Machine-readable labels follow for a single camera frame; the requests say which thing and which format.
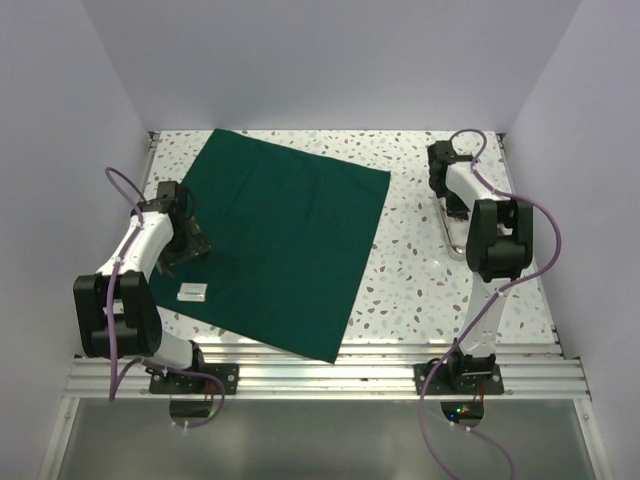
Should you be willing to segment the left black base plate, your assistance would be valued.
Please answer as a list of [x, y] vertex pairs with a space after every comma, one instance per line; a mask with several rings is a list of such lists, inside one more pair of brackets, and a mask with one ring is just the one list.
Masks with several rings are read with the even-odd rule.
[[240, 379], [240, 366], [234, 363], [205, 363], [198, 372], [174, 373], [147, 367], [151, 375], [149, 392], [159, 395], [203, 395], [216, 393], [235, 395]]

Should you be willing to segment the green surgical drape cloth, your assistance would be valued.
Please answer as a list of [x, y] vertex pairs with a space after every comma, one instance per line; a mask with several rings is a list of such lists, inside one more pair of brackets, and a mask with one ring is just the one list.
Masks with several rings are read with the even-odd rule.
[[[184, 184], [208, 256], [154, 274], [156, 304], [313, 360], [336, 360], [390, 186], [387, 171], [214, 131]], [[206, 301], [179, 302], [183, 282]]]

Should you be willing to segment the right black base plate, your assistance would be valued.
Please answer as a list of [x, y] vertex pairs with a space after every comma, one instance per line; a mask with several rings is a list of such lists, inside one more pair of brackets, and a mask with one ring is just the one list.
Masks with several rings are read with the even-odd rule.
[[[438, 363], [433, 358], [427, 363], [413, 366], [416, 393], [422, 392], [427, 376]], [[505, 392], [502, 374], [496, 363], [496, 355], [473, 357], [454, 352], [440, 366], [426, 387], [427, 395], [502, 395]]]

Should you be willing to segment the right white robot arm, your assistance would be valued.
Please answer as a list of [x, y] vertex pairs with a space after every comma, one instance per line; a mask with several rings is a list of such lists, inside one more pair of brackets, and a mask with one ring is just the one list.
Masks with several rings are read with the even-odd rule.
[[427, 148], [429, 186], [436, 196], [452, 247], [459, 233], [451, 222], [467, 223], [462, 253], [472, 272], [472, 291], [460, 337], [436, 379], [468, 392], [498, 375], [497, 333], [509, 284], [519, 279], [533, 256], [533, 207], [501, 196], [478, 177], [470, 155], [455, 151], [450, 140]]

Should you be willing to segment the stainless steel tray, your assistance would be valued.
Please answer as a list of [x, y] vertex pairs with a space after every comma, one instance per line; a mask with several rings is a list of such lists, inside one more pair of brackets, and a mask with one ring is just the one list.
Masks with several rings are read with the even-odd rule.
[[469, 210], [451, 214], [444, 199], [435, 198], [433, 203], [449, 257], [454, 261], [465, 262], [470, 226]]

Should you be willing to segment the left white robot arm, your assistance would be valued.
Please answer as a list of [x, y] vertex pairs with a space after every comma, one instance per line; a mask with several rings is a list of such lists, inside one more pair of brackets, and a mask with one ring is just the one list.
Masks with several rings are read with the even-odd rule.
[[157, 271], [205, 259], [211, 245], [195, 220], [194, 197], [176, 181], [158, 184], [156, 197], [132, 211], [125, 238], [96, 273], [79, 276], [73, 295], [82, 348], [90, 358], [143, 358], [174, 368], [185, 392], [201, 390], [207, 367], [194, 346], [163, 330], [149, 280]]

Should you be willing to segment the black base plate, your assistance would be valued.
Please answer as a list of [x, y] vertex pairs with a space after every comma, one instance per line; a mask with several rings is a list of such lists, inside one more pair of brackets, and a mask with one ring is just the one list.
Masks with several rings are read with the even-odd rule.
[[[416, 393], [422, 392], [427, 376], [438, 363], [433, 358], [427, 363], [413, 366]], [[496, 355], [473, 357], [454, 352], [440, 366], [426, 387], [427, 395], [502, 395], [505, 392], [502, 374], [496, 363]]]
[[159, 395], [203, 395], [216, 393], [235, 395], [240, 379], [240, 366], [234, 363], [205, 363], [198, 372], [174, 373], [147, 367], [151, 375], [149, 392]]

